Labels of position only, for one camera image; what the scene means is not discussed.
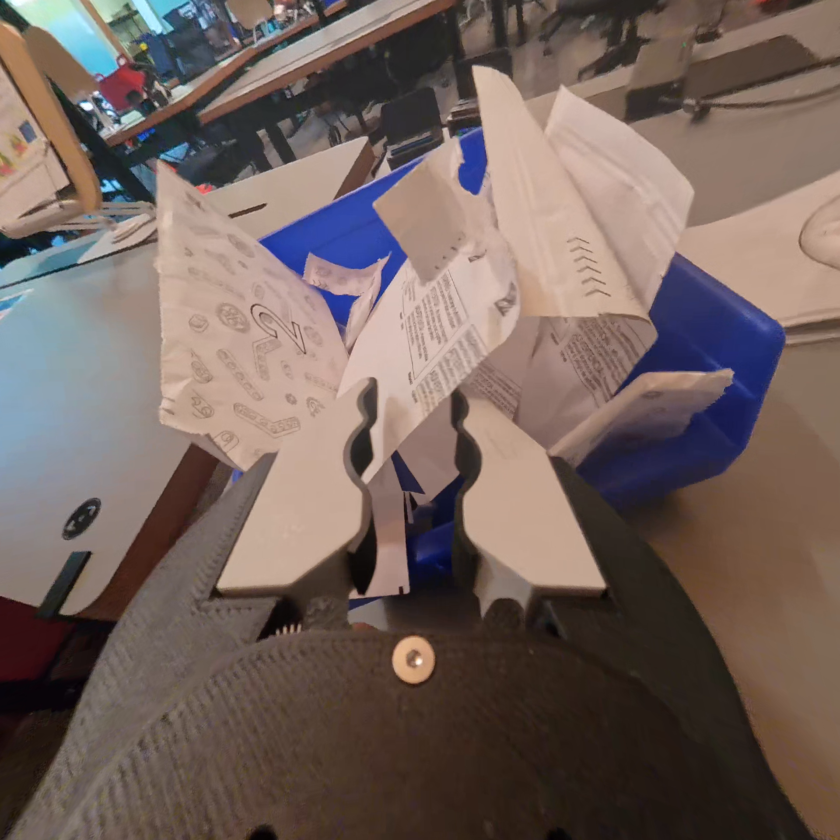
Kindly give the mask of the black flat device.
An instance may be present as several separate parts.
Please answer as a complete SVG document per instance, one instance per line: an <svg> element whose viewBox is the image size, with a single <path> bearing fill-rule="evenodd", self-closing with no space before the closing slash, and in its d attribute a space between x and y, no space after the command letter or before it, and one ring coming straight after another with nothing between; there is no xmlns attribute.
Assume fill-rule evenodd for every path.
<svg viewBox="0 0 840 840"><path fill-rule="evenodd" d="M779 35L725 54L693 62L683 96L701 100L726 96L796 74L829 67L839 56L818 56L792 35Z"/></svg>

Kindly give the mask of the small white paper bag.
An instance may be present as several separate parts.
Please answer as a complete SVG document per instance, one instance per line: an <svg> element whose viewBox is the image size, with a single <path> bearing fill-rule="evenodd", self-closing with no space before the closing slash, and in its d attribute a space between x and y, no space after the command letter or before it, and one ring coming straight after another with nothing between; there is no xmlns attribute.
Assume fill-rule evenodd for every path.
<svg viewBox="0 0 840 840"><path fill-rule="evenodd" d="M438 405L514 330L520 313L516 270L507 258L458 256L435 280L422 283L406 262L380 295L355 341L338 395L373 378L377 416L372 459L362 478L385 536L384 570L375 570L364 597L399 594L408 584L404 498L392 455Z"/></svg>

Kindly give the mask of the pile of white paper bags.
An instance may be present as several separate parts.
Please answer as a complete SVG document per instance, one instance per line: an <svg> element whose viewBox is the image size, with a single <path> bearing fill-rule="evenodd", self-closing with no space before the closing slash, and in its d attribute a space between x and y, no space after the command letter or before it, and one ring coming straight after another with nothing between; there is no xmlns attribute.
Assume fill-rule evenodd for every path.
<svg viewBox="0 0 840 840"><path fill-rule="evenodd" d="M635 374L693 190L633 129L562 88L547 126L513 83L475 70L486 170L466 141L428 153L368 204L394 245L302 275L162 164L157 174L162 425L245 470L288 448L371 377L370 481L394 454L421 494L455 478L452 395L487 399L578 466L682 436L728 369Z"/></svg>

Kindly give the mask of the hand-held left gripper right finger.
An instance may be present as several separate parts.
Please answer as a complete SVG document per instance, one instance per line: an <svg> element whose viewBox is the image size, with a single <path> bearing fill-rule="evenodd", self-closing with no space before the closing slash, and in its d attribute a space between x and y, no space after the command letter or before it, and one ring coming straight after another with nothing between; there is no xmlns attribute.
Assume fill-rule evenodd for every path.
<svg viewBox="0 0 840 840"><path fill-rule="evenodd" d="M451 397L452 568L477 597L597 597L606 582L542 446L483 396Z"/></svg>

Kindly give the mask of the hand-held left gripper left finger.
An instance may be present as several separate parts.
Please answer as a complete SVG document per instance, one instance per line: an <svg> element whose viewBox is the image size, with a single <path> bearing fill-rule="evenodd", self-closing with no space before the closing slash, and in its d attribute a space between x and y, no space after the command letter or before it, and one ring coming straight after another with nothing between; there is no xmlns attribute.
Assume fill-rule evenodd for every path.
<svg viewBox="0 0 840 840"><path fill-rule="evenodd" d="M376 536L363 480L377 383L365 377L277 452L216 589L225 597L364 595Z"/></svg>

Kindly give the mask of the blue plastic bin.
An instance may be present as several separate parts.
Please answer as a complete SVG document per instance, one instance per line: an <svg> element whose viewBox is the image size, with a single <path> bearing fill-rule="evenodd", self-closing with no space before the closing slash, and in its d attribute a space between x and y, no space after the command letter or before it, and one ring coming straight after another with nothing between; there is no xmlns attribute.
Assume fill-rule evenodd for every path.
<svg viewBox="0 0 840 840"><path fill-rule="evenodd" d="M544 135L598 224L649 323L520 316L459 386L484 396L618 508L719 475L745 449L784 346L779 323L676 255L693 198L630 126L565 110ZM396 450L425 504L405 537L415 587L450 573L455 493L451 396Z"/></svg>

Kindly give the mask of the background wooden desk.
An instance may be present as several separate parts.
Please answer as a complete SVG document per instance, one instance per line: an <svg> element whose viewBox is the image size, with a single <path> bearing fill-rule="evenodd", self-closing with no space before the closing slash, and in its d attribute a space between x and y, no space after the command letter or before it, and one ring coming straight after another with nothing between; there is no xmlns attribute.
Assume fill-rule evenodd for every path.
<svg viewBox="0 0 840 840"><path fill-rule="evenodd" d="M259 59L221 95L197 113L208 125L241 108L324 71L340 60L443 14L457 55L463 53L456 1L375 1L297 43Z"/></svg>

